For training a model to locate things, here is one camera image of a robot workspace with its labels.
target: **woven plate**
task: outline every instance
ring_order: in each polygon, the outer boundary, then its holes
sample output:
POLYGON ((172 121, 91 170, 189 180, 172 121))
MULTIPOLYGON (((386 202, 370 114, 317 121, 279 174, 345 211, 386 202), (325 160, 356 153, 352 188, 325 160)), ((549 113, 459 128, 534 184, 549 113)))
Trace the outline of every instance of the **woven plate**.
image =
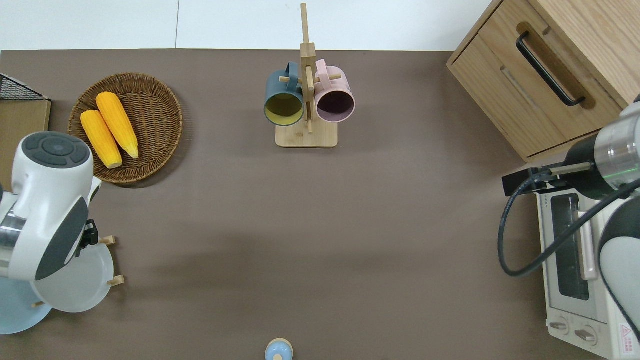
POLYGON ((144 74, 116 74, 91 86, 78 99, 67 132, 91 148, 95 177, 109 183, 130 184, 155 174, 173 156, 182 136, 182 109, 171 89, 157 79, 144 74), (120 98, 138 138, 140 154, 132 159, 118 147, 122 166, 111 169, 98 158, 80 123, 82 112, 98 110, 95 98, 105 91, 120 98))

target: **brown tabletop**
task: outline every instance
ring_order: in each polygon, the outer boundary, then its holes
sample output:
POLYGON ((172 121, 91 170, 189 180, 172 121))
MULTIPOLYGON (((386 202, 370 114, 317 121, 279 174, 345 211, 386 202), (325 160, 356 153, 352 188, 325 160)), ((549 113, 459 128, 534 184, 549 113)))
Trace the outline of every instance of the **brown tabletop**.
MULTIPOLYGON (((348 75, 334 149, 284 149, 264 83, 297 51, 3 51, 66 132, 102 78, 150 74, 180 99, 174 158, 90 209, 126 283, 85 313, 0 337, 2 359, 595 359, 550 336, 541 270, 502 273, 500 177, 524 165, 447 71, 450 53, 318 51, 348 75)), ((517 202, 509 263, 540 251, 517 202)))

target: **wooden box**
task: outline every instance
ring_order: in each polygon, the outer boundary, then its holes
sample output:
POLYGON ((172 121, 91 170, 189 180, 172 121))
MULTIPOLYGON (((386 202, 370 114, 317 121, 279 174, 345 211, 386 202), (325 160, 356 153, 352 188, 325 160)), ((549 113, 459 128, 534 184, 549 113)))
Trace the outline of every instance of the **wooden box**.
POLYGON ((639 13, 640 0, 494 0, 447 66, 531 162, 597 133, 640 94, 639 13))

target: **black cable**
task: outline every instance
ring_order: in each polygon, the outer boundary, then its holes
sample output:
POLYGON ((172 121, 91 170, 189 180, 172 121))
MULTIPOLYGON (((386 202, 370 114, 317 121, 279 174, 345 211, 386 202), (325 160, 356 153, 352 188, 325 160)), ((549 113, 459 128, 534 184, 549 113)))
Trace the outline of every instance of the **black cable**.
POLYGON ((512 270, 507 266, 506 261, 504 260, 504 228, 507 223, 507 217, 509 216, 509 212, 511 211, 511 207, 515 199, 530 185, 533 184, 537 179, 550 175, 551 171, 546 170, 539 172, 537 174, 532 175, 530 178, 525 180, 511 195, 509 201, 507 201, 507 205, 504 208, 504 212, 502 213, 502 218, 500 219, 500 227, 498 229, 498 259, 500 261, 500 266, 504 270, 504 272, 513 277, 522 277, 531 274, 535 271, 535 269, 539 268, 542 263, 545 262, 553 253, 555 253, 562 244, 564 244, 576 231, 578 231, 587 221, 591 220, 597 213, 601 212, 604 208, 610 205, 612 202, 618 199, 626 199, 633 193, 637 188, 640 188, 640 179, 635 180, 632 183, 625 184, 620 187, 620 189, 615 192, 609 194, 606 198, 600 201, 598 204, 593 206, 593 208, 589 209, 582 217, 578 219, 578 221, 574 222, 571 226, 567 227, 559 236, 557 236, 554 242, 545 249, 536 259, 534 259, 529 265, 523 267, 520 270, 512 270))

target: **white wall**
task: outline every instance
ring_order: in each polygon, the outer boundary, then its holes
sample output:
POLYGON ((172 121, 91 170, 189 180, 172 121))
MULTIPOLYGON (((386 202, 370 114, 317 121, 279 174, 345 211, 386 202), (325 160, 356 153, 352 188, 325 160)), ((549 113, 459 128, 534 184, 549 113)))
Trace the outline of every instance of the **white wall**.
MULTIPOLYGON (((452 51, 490 0, 307 0, 316 49, 452 51)), ((0 50, 297 49, 291 0, 0 0, 0 50)))

